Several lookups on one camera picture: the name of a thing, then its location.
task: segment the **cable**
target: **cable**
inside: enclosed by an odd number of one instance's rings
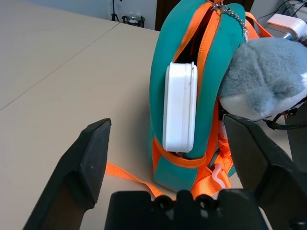
[[[301,8],[303,8],[305,5],[306,5],[306,3],[303,3],[303,4],[294,12],[294,14],[292,15],[292,17],[293,17],[294,15],[296,15],[296,13],[299,12],[299,10],[300,10]]]
[[[298,2],[298,3],[294,3],[294,4],[291,4],[289,7],[287,7],[282,14],[285,14],[287,12],[288,9],[290,9],[291,7],[294,7],[295,5],[297,4],[303,4],[303,6],[305,5],[305,2],[306,1],[301,1],[301,2]]]
[[[269,14],[267,14],[267,15],[264,15],[264,16],[258,18],[258,19],[257,19],[257,22],[259,22],[259,19],[261,19],[261,18],[264,18],[264,17],[269,16],[269,15],[271,15],[271,14],[276,14],[276,13],[281,9],[281,7],[282,7],[284,4],[286,4],[286,2],[289,2],[289,1],[292,1],[292,0],[286,0],[286,1],[284,1],[284,2],[277,8],[276,11],[274,11],[274,12],[272,12],[272,13],[269,13]]]

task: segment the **white wall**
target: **white wall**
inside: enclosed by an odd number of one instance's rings
[[[108,14],[106,0],[30,0],[33,3],[65,11],[105,18]]]
[[[258,19],[274,12],[282,3],[283,0],[255,0],[250,12],[256,17],[256,19]],[[260,24],[265,25],[266,21],[272,16],[273,14],[261,18],[259,20]]]
[[[109,15],[111,15],[113,11],[112,0],[107,1],[109,2]],[[114,0],[114,2],[115,13],[120,21],[123,15],[128,15],[130,12],[139,12],[145,18],[145,28],[154,30],[157,0]]]
[[[112,0],[30,0],[33,3],[54,7],[65,11],[85,14],[111,20]],[[154,29],[157,0],[114,0],[115,13],[120,21],[130,12],[141,13],[145,18],[145,28]]]

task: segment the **white device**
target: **white device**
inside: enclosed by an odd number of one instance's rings
[[[272,34],[275,32],[277,35],[280,34],[280,36],[289,40],[297,40],[307,35],[306,22],[299,18],[278,13],[267,21],[266,29]]]
[[[190,152],[194,144],[197,67],[170,63],[165,75],[163,148]]]

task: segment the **plush toy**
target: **plush toy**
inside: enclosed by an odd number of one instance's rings
[[[281,38],[242,44],[219,96],[228,113],[254,121],[289,110],[307,96],[307,47]]]

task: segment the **beige table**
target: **beige table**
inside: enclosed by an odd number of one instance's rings
[[[0,111],[0,229],[23,227],[61,155],[102,118],[112,120],[108,160],[153,182],[147,104],[157,37],[156,31],[118,24]],[[289,151],[285,132],[269,135]],[[232,180],[240,186],[236,176]],[[103,229],[113,192],[145,189],[106,175],[81,229]]]
[[[0,1],[0,110],[117,25],[28,1]]]

